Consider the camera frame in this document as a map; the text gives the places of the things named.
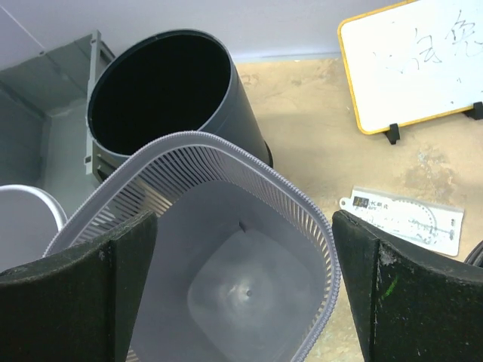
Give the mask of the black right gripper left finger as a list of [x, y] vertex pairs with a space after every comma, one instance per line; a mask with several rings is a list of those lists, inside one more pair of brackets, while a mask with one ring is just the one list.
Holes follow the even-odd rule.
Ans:
[[145, 212], [1, 273], [3, 361], [124, 361], [158, 226]]

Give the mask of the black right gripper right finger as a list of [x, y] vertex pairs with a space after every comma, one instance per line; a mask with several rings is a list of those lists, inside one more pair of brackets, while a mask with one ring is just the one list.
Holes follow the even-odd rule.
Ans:
[[366, 361], [480, 361], [482, 268], [340, 210], [332, 231]]

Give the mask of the grey slatted square basket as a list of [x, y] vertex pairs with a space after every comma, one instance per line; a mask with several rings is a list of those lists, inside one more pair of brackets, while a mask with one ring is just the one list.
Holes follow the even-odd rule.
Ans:
[[297, 187], [210, 133], [161, 137], [71, 216], [46, 254], [150, 210], [158, 234], [131, 349], [141, 361], [302, 361], [334, 310], [330, 223]]

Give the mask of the dark blue round bin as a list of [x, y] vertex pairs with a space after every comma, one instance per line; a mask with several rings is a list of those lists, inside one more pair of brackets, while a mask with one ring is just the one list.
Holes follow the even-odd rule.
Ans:
[[116, 57], [94, 83], [87, 125], [94, 155], [106, 165], [101, 180], [153, 140], [191, 130], [273, 165], [230, 53], [199, 30], [162, 32]]

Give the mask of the black ribbed round bin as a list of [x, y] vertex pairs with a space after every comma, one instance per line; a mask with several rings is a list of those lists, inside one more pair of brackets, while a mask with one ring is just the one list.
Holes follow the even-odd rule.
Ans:
[[480, 241], [465, 258], [464, 262], [479, 268], [483, 267], [483, 241]]

